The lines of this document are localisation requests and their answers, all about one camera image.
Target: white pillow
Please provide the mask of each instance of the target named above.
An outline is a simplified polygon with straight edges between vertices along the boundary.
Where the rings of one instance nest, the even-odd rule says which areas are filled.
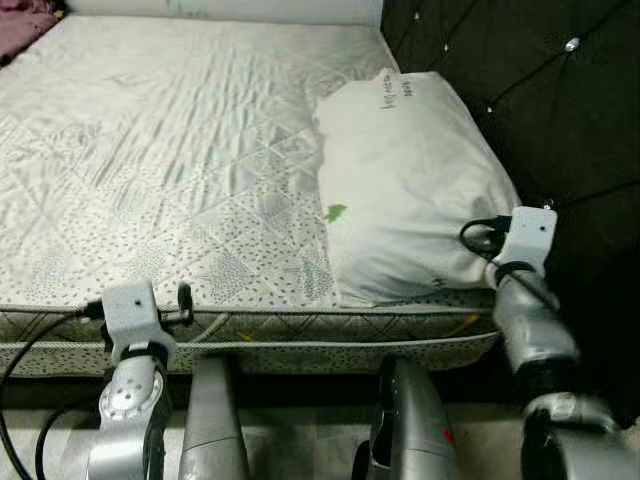
[[[322,101],[316,118],[329,261],[343,306],[487,286],[485,260],[458,233],[469,220],[510,215],[519,199],[439,74],[385,69]]]

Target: floor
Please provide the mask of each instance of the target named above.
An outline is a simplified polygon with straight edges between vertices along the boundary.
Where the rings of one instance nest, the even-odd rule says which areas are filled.
[[[518,463],[522,422],[512,407],[455,404],[447,407],[462,474],[466,480],[520,480]],[[240,420],[253,478],[256,480],[349,480],[356,448],[368,437],[370,411],[345,409],[241,410]],[[7,413],[21,458],[30,460],[45,411]],[[165,478],[176,479],[185,412],[176,412],[165,431]],[[48,480],[83,480],[95,421],[83,412],[61,418],[47,437]],[[638,444],[638,431],[629,440]],[[0,480],[13,480],[4,450]]]

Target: pink blanket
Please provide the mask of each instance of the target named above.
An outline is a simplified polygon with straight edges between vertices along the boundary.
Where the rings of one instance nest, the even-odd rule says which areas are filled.
[[[55,23],[52,1],[0,0],[0,65],[9,63]]]

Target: tufted headboard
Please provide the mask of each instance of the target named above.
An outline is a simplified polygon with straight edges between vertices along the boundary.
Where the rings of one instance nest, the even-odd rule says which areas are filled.
[[[383,11],[401,70],[440,72],[525,204],[553,201],[548,280],[587,348],[603,322],[622,336],[640,323],[636,308],[616,316],[640,293],[639,11],[640,0],[386,0]]]

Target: quilted mattress cover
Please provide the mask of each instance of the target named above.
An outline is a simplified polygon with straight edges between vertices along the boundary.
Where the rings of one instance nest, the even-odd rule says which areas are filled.
[[[316,171],[318,99],[394,61],[379,32],[70,16],[0,70],[0,365],[108,285],[192,286],[177,371],[233,352],[248,371],[430,368],[494,342],[486,292],[337,307]],[[22,375],[100,374],[99,326],[71,323]]]

